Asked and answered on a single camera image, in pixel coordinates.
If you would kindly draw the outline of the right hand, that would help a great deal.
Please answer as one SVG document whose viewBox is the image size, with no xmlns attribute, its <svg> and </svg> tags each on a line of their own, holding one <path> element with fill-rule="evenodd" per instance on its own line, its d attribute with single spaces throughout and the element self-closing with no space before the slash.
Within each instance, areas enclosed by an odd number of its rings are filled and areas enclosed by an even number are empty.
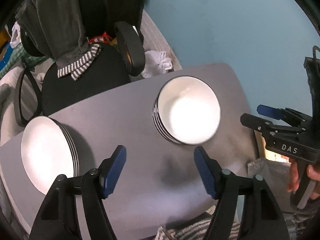
<svg viewBox="0 0 320 240">
<path fill-rule="evenodd" d="M 290 158 L 290 169 L 289 169 L 289 175 L 290 175 L 290 181 L 287 186 L 287 192 L 296 191 L 299 187 L 298 182 L 298 165 L 297 161 L 295 159 Z M 312 194 L 310 195 L 311 200 L 315 200 L 319 198 L 319 182 L 320 182 L 320 168 L 319 163 L 314 165 L 309 165 L 306 169 L 307 175 L 311 180 L 316 181 L 315 188 L 313 189 Z"/>
</svg>

